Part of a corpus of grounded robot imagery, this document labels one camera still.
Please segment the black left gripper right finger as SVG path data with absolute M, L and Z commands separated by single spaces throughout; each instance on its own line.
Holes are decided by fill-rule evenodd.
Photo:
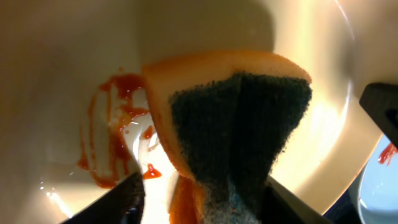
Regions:
M 264 224 L 332 224 L 271 176 L 264 190 L 261 221 Z

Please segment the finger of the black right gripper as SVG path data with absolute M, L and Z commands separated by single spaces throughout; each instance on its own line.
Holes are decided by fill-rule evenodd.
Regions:
M 397 147 L 397 85 L 370 83 L 365 87 L 359 104 L 391 143 Z

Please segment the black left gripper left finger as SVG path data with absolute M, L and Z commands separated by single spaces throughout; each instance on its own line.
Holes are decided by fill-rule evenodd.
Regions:
M 142 176 L 136 172 L 63 224 L 140 224 L 144 199 Z

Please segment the yellow plate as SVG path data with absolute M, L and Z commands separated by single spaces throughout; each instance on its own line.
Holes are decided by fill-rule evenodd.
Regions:
M 396 1 L 2 1 L 1 222 L 60 223 L 106 193 L 77 165 L 95 97 L 96 164 L 109 173 L 99 84 L 214 49 L 272 51 L 311 75 L 272 176 L 325 213 L 381 138 L 359 97 L 397 81 Z

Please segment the orange green sponge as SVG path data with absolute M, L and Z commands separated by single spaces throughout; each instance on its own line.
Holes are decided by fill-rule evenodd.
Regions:
M 264 223 L 267 178 L 312 98 L 276 54 L 205 52 L 145 65 L 155 128 L 179 178 L 171 223 Z

